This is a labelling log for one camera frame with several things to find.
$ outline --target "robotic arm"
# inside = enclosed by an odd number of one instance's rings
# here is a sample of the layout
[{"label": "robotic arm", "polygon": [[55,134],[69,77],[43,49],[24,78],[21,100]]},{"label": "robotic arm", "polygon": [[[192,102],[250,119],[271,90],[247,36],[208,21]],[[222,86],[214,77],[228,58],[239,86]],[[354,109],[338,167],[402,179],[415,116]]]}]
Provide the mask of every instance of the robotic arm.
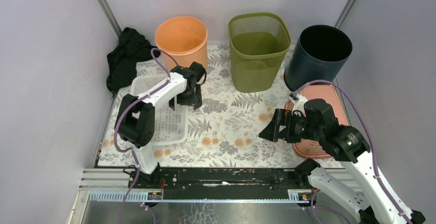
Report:
[{"label": "robotic arm", "polygon": [[151,178],[151,173],[158,166],[150,144],[154,135],[155,111],[166,103],[174,109],[175,102],[179,105],[193,106],[194,109],[201,107],[201,85],[197,82],[205,74],[206,70],[197,62],[192,63],[189,68],[176,66],[171,70],[169,79],[162,80],[138,96],[128,94],[123,97],[116,122],[131,103],[141,97],[148,96],[128,111],[122,119],[118,131],[121,139],[127,142],[128,147],[133,148],[144,177]]},{"label": "robotic arm", "polygon": [[[407,207],[380,172],[375,176],[371,148],[364,136],[354,127],[339,125],[333,108],[323,99],[308,101],[301,94],[291,94],[293,110],[276,109],[271,122],[259,137],[277,142],[297,143],[301,139],[318,141],[322,148],[351,174],[364,195],[344,185],[307,159],[296,167],[302,186],[312,186],[328,194],[359,223],[405,224],[407,217],[414,224],[424,223],[421,212]],[[399,213],[377,181],[380,178],[395,202],[404,211]]]}]

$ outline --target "pink basket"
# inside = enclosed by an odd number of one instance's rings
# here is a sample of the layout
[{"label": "pink basket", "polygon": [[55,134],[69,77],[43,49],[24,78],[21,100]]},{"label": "pink basket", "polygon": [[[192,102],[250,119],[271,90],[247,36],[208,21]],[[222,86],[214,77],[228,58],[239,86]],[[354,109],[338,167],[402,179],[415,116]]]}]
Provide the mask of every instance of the pink basket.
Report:
[{"label": "pink basket", "polygon": [[[330,85],[311,85],[301,91],[308,100],[322,98],[326,103],[333,107],[335,116],[338,118],[339,124],[348,125],[348,120],[342,108],[338,94],[334,87]],[[288,101],[285,109],[292,110],[294,104]],[[295,153],[303,158],[325,159],[331,156],[327,154],[317,141],[302,139],[300,143],[294,143],[293,148]]]}]

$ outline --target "table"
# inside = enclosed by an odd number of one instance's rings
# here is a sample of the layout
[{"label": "table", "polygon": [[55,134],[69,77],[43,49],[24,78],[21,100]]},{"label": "table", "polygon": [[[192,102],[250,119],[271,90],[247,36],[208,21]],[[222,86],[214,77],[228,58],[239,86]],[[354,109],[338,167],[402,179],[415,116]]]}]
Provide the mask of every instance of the table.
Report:
[{"label": "table", "polygon": [[[180,144],[154,146],[161,166],[177,167],[287,167],[294,168],[303,158],[291,144],[269,142],[258,137],[271,120],[275,108],[283,108],[289,90],[283,73],[294,47],[291,47],[272,87],[257,93],[240,93],[233,86],[230,52],[227,45],[208,45],[207,81],[202,86],[203,105],[189,110],[189,136]],[[137,64],[138,76],[161,74],[154,61]],[[130,86],[119,90],[97,156],[97,166],[125,167],[134,164],[131,153],[119,153],[114,146],[114,126],[119,104]],[[323,167],[341,167],[333,158],[317,160]]]}]

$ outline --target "black bin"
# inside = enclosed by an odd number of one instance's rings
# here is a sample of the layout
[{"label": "black bin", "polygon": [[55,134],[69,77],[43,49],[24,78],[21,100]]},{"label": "black bin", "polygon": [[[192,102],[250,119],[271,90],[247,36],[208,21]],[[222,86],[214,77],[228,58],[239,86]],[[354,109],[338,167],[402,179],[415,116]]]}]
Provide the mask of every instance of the black bin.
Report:
[{"label": "black bin", "polygon": [[328,25],[307,27],[298,38],[286,68],[286,86],[295,91],[317,79],[333,81],[351,54],[353,45],[341,30]]}]

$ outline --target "orange bucket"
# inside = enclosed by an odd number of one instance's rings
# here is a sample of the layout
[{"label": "orange bucket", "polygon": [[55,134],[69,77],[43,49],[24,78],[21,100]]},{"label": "orange bucket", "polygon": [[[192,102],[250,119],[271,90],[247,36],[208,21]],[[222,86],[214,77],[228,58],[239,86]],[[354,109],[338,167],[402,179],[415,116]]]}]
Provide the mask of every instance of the orange bucket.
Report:
[{"label": "orange bucket", "polygon": [[[189,16],[173,17],[163,22],[154,35],[156,46],[170,54],[183,67],[198,62],[207,70],[207,29],[199,19]],[[169,70],[176,64],[163,54]]]}]

